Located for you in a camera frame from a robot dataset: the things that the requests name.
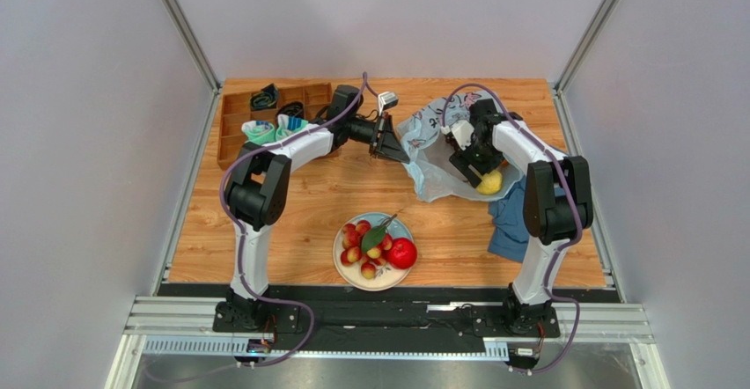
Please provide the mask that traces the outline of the yellow fake pear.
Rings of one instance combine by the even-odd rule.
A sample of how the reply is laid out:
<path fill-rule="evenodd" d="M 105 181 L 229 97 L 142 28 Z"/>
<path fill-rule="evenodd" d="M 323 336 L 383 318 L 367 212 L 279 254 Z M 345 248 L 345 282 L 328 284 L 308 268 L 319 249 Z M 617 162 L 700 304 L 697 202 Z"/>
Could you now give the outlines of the yellow fake pear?
<path fill-rule="evenodd" d="M 499 170 L 491 171 L 482 175 L 481 181 L 476 186 L 475 190 L 480 195 L 495 195 L 501 190 L 503 180 L 503 175 Z"/>

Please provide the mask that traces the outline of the translucent printed plastic bag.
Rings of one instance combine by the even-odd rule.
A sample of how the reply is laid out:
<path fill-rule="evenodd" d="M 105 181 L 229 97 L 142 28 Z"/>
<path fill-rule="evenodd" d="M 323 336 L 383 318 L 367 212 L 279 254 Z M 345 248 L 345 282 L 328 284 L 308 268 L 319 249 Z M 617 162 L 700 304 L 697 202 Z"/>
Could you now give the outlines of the translucent printed plastic bag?
<path fill-rule="evenodd" d="M 423 202 L 434 202 L 448 196 L 456 196 L 476 202 L 493 202 L 507 198 L 514 188 L 523 188 L 526 178 L 514 165 L 502 165 L 501 186 L 494 194 L 482 194 L 473 188 L 466 177 L 450 163 L 453 148 L 441 132 L 442 112 L 452 124 L 469 119 L 469 107 L 480 100 L 491 100 L 485 91 L 460 92 L 450 101 L 445 98 L 432 100 L 397 126 L 401 146 L 409 161 L 405 164 L 408 175 L 415 182 L 417 198 Z"/>

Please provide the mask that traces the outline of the red yellow lychee bunch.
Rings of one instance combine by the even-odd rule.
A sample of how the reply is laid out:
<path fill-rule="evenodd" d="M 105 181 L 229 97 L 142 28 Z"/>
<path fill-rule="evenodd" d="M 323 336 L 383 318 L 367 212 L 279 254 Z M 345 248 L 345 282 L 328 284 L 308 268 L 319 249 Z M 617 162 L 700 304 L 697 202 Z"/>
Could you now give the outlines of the red yellow lychee bunch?
<path fill-rule="evenodd" d="M 340 268 L 359 266 L 360 276 L 371 280 L 391 270 L 386 253 L 393 237 L 389 233 L 396 214 L 381 217 L 378 222 L 360 218 L 339 230 L 334 244 L 335 265 Z"/>

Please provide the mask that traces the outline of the red fake apple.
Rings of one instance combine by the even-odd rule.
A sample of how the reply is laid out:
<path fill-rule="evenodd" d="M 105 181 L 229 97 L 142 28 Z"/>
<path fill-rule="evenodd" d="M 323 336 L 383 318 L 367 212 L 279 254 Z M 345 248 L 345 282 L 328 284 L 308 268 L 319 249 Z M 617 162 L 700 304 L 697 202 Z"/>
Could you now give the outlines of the red fake apple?
<path fill-rule="evenodd" d="M 398 269 L 412 268 L 418 257 L 415 243 L 408 238 L 397 238 L 392 241 L 391 248 L 386 253 L 389 264 Z"/>

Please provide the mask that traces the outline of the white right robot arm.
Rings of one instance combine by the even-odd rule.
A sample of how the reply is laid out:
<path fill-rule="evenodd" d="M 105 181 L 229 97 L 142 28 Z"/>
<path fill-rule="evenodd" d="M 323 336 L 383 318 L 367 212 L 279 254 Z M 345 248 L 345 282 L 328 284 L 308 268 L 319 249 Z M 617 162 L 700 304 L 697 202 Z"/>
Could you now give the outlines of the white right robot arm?
<path fill-rule="evenodd" d="M 593 219 L 588 162 L 542 142 L 498 100 L 480 99 L 466 120 L 441 117 L 454 148 L 450 163 L 472 187 L 508 161 L 526 170 L 523 219 L 530 235 L 518 276 L 504 300 L 505 323 L 529 327 L 548 318 L 551 286 L 566 250 Z"/>

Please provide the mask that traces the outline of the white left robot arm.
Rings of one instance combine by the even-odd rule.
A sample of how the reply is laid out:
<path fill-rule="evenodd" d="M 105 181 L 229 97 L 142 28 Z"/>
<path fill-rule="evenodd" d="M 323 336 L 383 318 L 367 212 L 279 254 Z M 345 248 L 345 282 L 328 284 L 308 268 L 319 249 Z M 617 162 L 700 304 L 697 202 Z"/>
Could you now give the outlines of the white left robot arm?
<path fill-rule="evenodd" d="M 378 94 L 376 115 L 369 120 L 357 113 L 368 88 L 368 84 L 338 86 L 322 117 L 273 143 L 245 143 L 225 171 L 220 202 L 236 235 L 234 276 L 222 303 L 229 312 L 259 321 L 274 303 L 264 295 L 268 289 L 270 234 L 284 211 L 293 172 L 348 141 L 366 144 L 374 158 L 408 162 L 387 112 L 397 105 L 397 95 Z"/>

